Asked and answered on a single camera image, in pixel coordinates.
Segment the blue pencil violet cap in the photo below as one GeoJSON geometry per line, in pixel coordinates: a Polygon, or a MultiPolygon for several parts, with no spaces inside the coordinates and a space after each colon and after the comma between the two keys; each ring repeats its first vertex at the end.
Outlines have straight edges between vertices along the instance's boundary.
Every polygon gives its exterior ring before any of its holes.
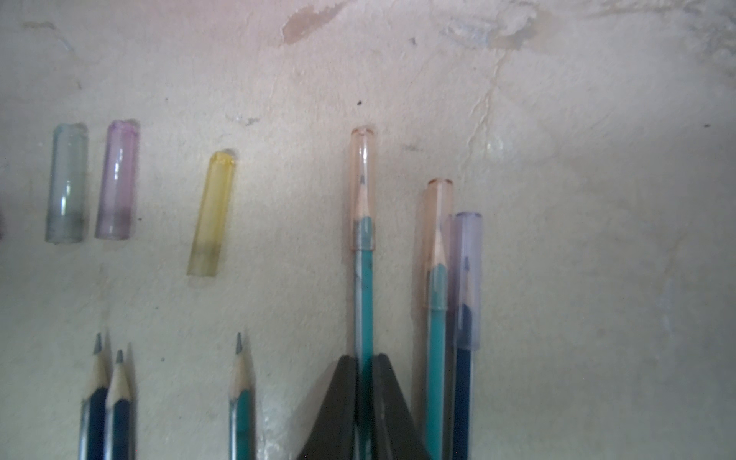
{"type": "Polygon", "coordinates": [[[124,352],[116,354],[111,382],[105,400],[104,460],[130,460],[132,448],[132,394],[124,352]]]}

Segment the green pencil yellow cap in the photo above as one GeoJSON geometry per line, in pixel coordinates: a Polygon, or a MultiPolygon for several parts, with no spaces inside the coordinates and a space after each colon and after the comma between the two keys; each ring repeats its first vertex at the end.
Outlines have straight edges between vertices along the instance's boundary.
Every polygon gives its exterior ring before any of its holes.
{"type": "Polygon", "coordinates": [[[255,422],[250,363],[243,336],[237,334],[233,384],[229,394],[229,458],[255,458],[255,422]]]}

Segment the green pencil orange cap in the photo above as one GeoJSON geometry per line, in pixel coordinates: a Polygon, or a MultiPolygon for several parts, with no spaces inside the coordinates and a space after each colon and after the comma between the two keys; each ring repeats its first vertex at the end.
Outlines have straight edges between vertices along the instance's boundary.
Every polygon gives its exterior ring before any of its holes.
{"type": "Polygon", "coordinates": [[[434,178],[427,184],[425,197],[425,251],[427,251],[425,446],[430,458],[441,459],[445,419],[448,243],[452,232],[452,182],[444,178],[434,178]]]}
{"type": "Polygon", "coordinates": [[[375,132],[368,126],[351,133],[351,249],[354,251],[356,458],[372,457],[373,250],[375,249],[375,132]]]}

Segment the violet clear pencil cap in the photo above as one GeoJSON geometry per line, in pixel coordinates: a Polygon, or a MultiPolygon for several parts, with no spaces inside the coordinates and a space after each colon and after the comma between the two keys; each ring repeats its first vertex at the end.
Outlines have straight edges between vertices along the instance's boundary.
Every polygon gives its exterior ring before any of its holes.
{"type": "Polygon", "coordinates": [[[120,241],[130,237],[138,141],[139,126],[135,121],[115,120],[107,129],[97,239],[120,241]]]}

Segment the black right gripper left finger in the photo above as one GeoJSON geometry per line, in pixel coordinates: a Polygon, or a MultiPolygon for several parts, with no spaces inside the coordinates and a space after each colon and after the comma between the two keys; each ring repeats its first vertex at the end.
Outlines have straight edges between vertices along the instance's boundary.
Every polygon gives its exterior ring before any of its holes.
{"type": "Polygon", "coordinates": [[[296,459],[354,458],[357,388],[358,360],[354,356],[342,356],[312,431],[296,459]]]}

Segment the clear greenish pencil cap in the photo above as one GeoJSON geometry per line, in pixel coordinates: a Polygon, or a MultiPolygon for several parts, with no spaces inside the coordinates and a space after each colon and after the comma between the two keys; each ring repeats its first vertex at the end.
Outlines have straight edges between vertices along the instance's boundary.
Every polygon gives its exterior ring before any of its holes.
{"type": "Polygon", "coordinates": [[[55,128],[46,243],[79,243],[84,238],[87,147],[86,125],[59,124],[55,128]]]}

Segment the yellow clear pencil cap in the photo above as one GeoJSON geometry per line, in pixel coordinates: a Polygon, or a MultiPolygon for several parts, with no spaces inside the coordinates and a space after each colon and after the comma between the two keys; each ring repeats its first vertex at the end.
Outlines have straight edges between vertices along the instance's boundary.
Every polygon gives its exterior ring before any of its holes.
{"type": "Polygon", "coordinates": [[[210,158],[187,268],[189,276],[217,275],[235,168],[231,151],[217,151],[210,158]]]}

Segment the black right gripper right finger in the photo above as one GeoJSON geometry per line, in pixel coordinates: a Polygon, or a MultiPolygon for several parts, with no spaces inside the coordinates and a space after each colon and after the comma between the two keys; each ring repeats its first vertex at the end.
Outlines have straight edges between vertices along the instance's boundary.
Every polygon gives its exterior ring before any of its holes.
{"type": "Polygon", "coordinates": [[[373,458],[429,460],[386,354],[372,358],[373,458]]]}

